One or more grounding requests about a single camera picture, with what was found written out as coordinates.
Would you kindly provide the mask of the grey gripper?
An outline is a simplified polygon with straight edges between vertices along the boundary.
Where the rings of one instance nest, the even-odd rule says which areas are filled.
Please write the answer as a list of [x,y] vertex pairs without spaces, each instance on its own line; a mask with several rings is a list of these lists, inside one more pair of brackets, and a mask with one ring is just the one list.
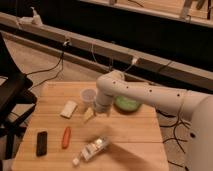
[[110,108],[108,106],[103,106],[99,104],[98,102],[93,103],[93,108],[88,108],[84,114],[83,114],[83,121],[88,122],[91,118],[95,116],[94,111],[97,114],[109,114],[110,113]]

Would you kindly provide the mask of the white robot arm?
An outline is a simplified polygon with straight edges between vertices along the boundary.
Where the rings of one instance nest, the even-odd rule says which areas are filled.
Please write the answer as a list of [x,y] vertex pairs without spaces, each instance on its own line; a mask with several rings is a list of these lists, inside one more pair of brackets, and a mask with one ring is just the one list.
[[96,113],[108,112],[115,96],[124,96],[162,111],[182,117],[191,123],[185,158],[186,171],[213,171],[213,94],[192,90],[134,84],[121,71],[111,71],[96,81],[93,100]]

